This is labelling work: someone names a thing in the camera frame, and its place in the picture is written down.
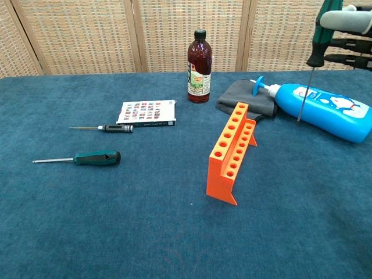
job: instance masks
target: black cap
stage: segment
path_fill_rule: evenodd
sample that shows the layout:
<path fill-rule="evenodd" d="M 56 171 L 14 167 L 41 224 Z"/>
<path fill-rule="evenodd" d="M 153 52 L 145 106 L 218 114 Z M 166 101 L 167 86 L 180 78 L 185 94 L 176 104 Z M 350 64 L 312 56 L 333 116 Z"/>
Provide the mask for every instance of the black cap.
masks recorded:
<path fill-rule="evenodd" d="M 203 29 L 195 30 L 194 37 L 197 40 L 204 40 L 207 35 L 207 32 Z"/>

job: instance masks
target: wicker panel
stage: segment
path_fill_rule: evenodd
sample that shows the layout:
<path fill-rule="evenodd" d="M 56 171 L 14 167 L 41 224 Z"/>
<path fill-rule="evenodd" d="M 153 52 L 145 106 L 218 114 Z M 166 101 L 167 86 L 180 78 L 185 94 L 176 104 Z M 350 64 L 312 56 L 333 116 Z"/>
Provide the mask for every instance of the wicker panel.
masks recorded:
<path fill-rule="evenodd" d="M 186 71 L 194 30 L 204 28 L 213 71 L 234 71 L 243 1 L 139 0 L 149 71 Z"/>
<path fill-rule="evenodd" d="M 271 1 L 260 0 L 256 8 L 255 25 L 249 51 L 247 71 L 310 70 L 306 64 L 312 52 L 315 19 L 323 0 Z M 345 1 L 344 6 L 368 5 L 368 1 Z M 353 37 L 335 32 L 334 38 Z M 350 53 L 328 48 L 325 54 Z M 351 69 L 325 62 L 322 70 Z"/>
<path fill-rule="evenodd" d="M 20 0 L 52 74 L 134 72 L 124 1 Z"/>
<path fill-rule="evenodd" d="M 4 0 L 0 0 L 0 78 L 33 75 L 38 75 L 38 70 Z"/>

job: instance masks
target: blue plastic bottle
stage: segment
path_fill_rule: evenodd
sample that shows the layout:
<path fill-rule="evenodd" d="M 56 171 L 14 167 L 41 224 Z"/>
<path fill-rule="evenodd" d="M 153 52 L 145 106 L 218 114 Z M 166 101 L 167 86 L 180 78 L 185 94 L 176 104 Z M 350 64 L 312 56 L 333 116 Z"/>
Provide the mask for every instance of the blue plastic bottle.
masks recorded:
<path fill-rule="evenodd" d="M 253 95 L 257 94 L 260 87 L 266 88 L 282 110 L 298 117 L 307 86 L 300 84 L 267 86 L 262 83 L 263 77 L 259 77 L 257 82 L 251 81 L 256 83 Z M 369 106 L 346 96 L 310 87 L 301 120 L 337 137 L 361 143 L 372 129 L 372 110 Z"/>

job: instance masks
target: orange 3d-printed rack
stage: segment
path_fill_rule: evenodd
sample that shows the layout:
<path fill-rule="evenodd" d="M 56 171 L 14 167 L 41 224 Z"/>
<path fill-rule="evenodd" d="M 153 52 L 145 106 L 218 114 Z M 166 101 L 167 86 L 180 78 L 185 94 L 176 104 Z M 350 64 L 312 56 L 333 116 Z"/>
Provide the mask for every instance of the orange 3d-printed rack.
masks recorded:
<path fill-rule="evenodd" d="M 237 103 L 221 136 L 209 155 L 206 194 L 238 205 L 231 191 L 248 145 L 257 146 L 256 122 L 246 118 L 248 104 Z"/>

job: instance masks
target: green screwdriver handle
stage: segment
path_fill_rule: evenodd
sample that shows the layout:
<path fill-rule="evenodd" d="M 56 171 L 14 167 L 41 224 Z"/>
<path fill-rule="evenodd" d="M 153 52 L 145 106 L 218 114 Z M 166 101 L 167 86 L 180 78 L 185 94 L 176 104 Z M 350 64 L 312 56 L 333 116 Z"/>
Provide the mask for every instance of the green screwdriver handle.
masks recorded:
<path fill-rule="evenodd" d="M 323 67 L 324 54 L 330 46 L 334 30 L 324 28 L 320 25 L 320 19 L 325 12 L 330 10 L 342 10 L 342 0 L 325 0 L 316 17 L 315 33 L 313 37 L 313 51 L 306 64 L 310 67 Z"/>
<path fill-rule="evenodd" d="M 121 159 L 120 152 L 115 150 L 101 150 L 91 153 L 79 153 L 74 156 L 75 164 L 114 164 Z"/>

